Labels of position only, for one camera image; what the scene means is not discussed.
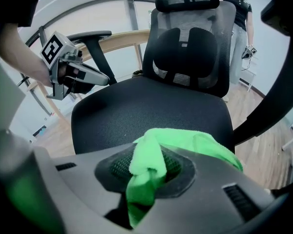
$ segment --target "green cloth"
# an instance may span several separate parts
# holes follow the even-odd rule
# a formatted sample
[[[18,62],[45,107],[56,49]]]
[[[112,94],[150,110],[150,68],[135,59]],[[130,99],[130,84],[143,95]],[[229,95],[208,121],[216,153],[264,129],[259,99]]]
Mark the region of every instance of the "green cloth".
[[[129,222],[133,228],[154,204],[155,191],[165,181],[167,170],[160,144],[219,158],[243,171],[230,150],[199,131],[154,128],[134,142],[137,146],[129,166],[133,176],[126,189]]]

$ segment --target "black seat cushion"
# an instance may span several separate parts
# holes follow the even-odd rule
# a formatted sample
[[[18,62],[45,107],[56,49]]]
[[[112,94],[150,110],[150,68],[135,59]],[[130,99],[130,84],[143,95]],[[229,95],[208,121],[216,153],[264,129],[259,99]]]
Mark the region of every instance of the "black seat cushion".
[[[151,128],[206,132],[234,152],[231,118],[221,98],[146,77],[89,95],[74,107],[71,125],[76,154],[131,143]]]

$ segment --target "office chair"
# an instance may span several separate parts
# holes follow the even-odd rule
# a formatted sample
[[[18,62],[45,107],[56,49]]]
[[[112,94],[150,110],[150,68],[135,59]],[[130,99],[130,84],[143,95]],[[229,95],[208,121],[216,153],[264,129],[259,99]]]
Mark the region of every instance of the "office chair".
[[[225,102],[235,7],[219,0],[156,0],[143,60],[143,77],[112,84],[72,112],[76,154],[132,143],[151,128],[211,134],[234,152]],[[111,75],[95,32],[85,42],[98,68]]]

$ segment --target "black cable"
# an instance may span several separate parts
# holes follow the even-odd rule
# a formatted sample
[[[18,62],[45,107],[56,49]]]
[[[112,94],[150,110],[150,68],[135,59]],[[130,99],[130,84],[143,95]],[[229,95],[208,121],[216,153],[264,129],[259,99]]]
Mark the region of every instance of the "black cable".
[[[18,87],[21,86],[25,81],[27,81],[29,79],[28,76],[24,77],[18,84]]]
[[[251,65],[251,60],[252,60],[252,57],[250,58],[250,61],[249,61],[248,67],[247,67],[247,68],[245,68],[245,69],[242,69],[242,71],[244,71],[244,70],[248,70],[248,69],[250,68],[250,65]]]

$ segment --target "chair armrest pad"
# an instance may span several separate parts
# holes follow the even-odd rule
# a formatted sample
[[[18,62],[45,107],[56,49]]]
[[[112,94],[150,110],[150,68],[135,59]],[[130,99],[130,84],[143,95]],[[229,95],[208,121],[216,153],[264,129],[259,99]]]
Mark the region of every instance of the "chair armrest pad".
[[[102,40],[107,37],[110,37],[112,32],[109,30],[102,30],[102,31],[90,31],[90,32],[83,32],[68,36],[67,38],[72,41],[73,43],[80,43],[84,42],[84,40],[88,39],[98,39]]]

